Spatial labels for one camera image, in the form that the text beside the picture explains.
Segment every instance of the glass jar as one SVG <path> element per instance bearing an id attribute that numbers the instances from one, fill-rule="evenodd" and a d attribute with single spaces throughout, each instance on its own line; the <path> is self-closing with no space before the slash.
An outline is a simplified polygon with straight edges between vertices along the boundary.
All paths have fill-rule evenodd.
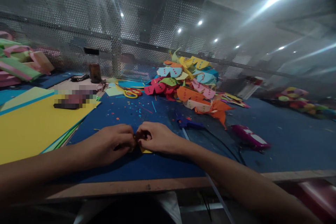
<path id="1" fill-rule="evenodd" d="M 91 47 L 84 47 L 86 62 L 89 67 L 89 75 L 91 83 L 100 83 L 102 74 L 99 65 L 99 50 Z"/>

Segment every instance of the left hand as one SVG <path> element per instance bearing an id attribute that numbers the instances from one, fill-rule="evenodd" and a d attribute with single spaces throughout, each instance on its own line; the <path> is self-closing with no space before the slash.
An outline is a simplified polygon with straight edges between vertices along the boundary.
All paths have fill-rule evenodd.
<path id="1" fill-rule="evenodd" d="M 79 162 L 81 170 L 106 166 L 135 147 L 133 136 L 134 132 L 130 125 L 105 127 L 84 141 L 72 145 L 72 154 Z"/>

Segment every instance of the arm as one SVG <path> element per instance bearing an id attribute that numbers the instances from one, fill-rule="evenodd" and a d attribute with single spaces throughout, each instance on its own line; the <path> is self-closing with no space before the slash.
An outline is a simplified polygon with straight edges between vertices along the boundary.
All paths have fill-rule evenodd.
<path id="1" fill-rule="evenodd" d="M 38 183 L 109 165 L 135 146 L 132 127 L 105 127 L 84 141 L 0 166 L 0 201 Z"/>
<path id="2" fill-rule="evenodd" d="M 291 195 L 259 173 L 175 135 L 163 124 L 144 122 L 136 138 L 148 150 L 188 157 L 247 209 L 277 222 L 320 223 Z"/>

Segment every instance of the forearm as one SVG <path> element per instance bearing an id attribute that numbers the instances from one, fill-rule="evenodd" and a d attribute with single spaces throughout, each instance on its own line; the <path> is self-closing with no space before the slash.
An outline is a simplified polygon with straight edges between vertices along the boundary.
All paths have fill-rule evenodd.
<path id="1" fill-rule="evenodd" d="M 264 216 L 317 220 L 279 186 L 229 158 L 191 142 L 184 147 L 182 154 L 199 165 L 247 209 Z"/>
<path id="2" fill-rule="evenodd" d="M 24 188 L 44 183 L 78 170 L 72 146 L 0 166 L 0 200 Z"/>

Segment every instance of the black cable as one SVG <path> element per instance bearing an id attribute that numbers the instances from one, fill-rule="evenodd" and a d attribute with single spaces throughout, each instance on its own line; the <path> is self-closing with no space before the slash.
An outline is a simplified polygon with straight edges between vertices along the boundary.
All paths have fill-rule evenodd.
<path id="1" fill-rule="evenodd" d="M 217 136 L 215 136 L 210 130 L 208 130 L 207 128 L 204 128 L 207 132 L 209 132 L 213 137 L 217 138 L 224 146 L 225 148 L 232 154 L 232 156 L 236 159 L 236 161 L 242 165 L 245 165 L 246 166 L 246 163 L 240 153 L 240 148 L 239 148 L 239 151 L 238 151 L 238 154 L 239 154 L 239 157 L 241 158 L 241 161 L 237 158 L 237 156 L 230 150 L 230 148 L 225 144 L 223 143 L 222 140 L 220 140 Z"/>

